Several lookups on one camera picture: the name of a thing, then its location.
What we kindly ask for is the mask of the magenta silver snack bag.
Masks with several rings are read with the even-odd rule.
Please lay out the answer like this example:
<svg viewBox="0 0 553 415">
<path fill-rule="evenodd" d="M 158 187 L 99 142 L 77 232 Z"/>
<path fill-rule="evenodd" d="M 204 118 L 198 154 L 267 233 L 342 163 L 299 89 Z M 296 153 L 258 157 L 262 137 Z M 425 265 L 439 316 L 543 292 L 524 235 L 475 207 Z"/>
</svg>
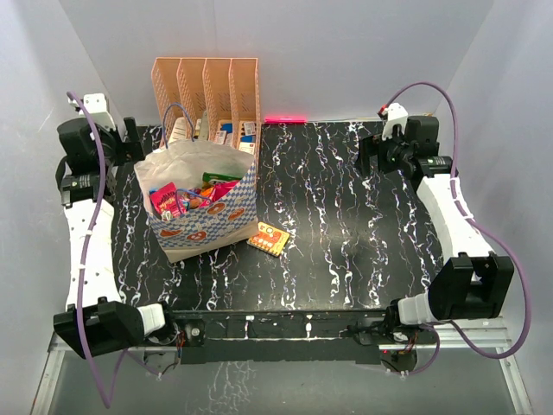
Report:
<svg viewBox="0 0 553 415">
<path fill-rule="evenodd" d="M 218 201 L 228 194 L 236 185 L 238 181 L 232 182 L 220 182 L 213 186 L 213 192 L 211 193 L 211 200 L 213 202 Z"/>
</svg>

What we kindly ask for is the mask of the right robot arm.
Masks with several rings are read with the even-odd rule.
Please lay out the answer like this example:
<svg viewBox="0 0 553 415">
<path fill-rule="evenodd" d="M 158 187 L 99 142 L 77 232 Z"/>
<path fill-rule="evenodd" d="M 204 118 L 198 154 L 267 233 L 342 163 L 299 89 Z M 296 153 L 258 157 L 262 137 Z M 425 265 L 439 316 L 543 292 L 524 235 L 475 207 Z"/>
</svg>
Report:
<svg viewBox="0 0 553 415">
<path fill-rule="evenodd" d="M 442 248 L 444 264 L 427 291 L 393 301 L 375 326 L 397 343 L 408 341 L 423 324 L 498 317 L 514 274 L 512 260 L 496 254 L 471 225 L 459 181 L 450 175 L 453 159 L 439 153 L 438 132 L 437 118 L 409 116 L 359 139 L 357 171 L 368 175 L 375 157 L 379 172 L 402 172 Z"/>
</svg>

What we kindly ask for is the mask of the green Fox's candy bag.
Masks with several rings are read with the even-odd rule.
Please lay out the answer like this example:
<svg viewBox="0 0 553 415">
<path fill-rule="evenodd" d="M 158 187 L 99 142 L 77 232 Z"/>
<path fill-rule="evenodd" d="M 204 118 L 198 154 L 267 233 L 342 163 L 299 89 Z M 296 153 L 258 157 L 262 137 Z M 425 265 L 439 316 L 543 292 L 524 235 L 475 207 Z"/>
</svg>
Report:
<svg viewBox="0 0 553 415">
<path fill-rule="evenodd" d="M 205 172 L 202 175 L 202 181 L 208 182 L 211 184 L 219 183 L 219 182 L 236 182 L 240 181 L 242 179 L 241 176 L 232 176 L 232 175 L 224 175 L 224 174 L 216 174 L 216 173 L 208 173 Z"/>
</svg>

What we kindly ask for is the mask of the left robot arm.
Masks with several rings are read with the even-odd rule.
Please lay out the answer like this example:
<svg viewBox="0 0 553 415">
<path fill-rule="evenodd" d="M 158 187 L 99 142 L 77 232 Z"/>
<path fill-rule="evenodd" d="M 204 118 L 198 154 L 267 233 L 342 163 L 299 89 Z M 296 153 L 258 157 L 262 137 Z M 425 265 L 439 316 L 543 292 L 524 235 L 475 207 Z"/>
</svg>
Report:
<svg viewBox="0 0 553 415">
<path fill-rule="evenodd" d="M 148 337 L 173 342 L 179 329 L 161 303 L 134 307 L 122 302 L 111 249 L 115 182 L 111 168 L 144 159 L 133 118 L 129 141 L 117 129 L 91 127 L 85 118 L 57 128 L 66 155 L 55 174 L 70 239 L 70 288 L 65 311 L 54 315 L 54 332 L 81 358 L 140 345 Z"/>
</svg>

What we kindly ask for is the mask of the pink candy pack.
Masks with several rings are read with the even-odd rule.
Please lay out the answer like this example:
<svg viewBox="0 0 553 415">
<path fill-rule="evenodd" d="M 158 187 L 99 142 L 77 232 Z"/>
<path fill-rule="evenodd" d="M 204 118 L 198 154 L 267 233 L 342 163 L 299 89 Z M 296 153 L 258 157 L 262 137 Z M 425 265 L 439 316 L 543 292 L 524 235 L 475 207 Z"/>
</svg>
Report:
<svg viewBox="0 0 553 415">
<path fill-rule="evenodd" d="M 151 191 L 149 198 L 162 220 L 168 221 L 181 216 L 181 205 L 177 198 L 177 188 L 173 182 Z"/>
</svg>

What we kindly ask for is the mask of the white checkered paper bag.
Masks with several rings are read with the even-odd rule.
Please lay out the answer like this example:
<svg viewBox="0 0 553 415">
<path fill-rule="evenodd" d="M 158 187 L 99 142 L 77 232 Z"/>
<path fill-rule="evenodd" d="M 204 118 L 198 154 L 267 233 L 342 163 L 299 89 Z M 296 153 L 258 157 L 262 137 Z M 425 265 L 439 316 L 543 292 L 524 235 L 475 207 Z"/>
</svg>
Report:
<svg viewBox="0 0 553 415">
<path fill-rule="evenodd" d="M 188 259 L 257 234 L 257 162 L 253 155 L 228 145 L 194 138 L 167 143 L 136 163 L 134 170 L 150 229 L 170 262 Z M 217 184 L 203 182 L 205 172 L 241 176 L 242 179 L 218 201 L 187 210 L 178 190 Z M 177 188 L 181 216 L 164 221 L 153 208 L 149 194 L 170 182 Z"/>
</svg>

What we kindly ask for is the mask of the orange Fox's candy bag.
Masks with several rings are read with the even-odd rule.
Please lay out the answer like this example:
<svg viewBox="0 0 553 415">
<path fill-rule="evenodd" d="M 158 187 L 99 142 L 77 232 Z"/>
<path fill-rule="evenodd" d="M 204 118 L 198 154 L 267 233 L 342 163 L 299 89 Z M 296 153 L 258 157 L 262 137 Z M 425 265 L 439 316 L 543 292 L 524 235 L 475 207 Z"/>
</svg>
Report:
<svg viewBox="0 0 553 415">
<path fill-rule="evenodd" d="M 198 191 L 198 198 L 205 203 L 214 201 L 215 187 L 207 186 Z"/>
</svg>

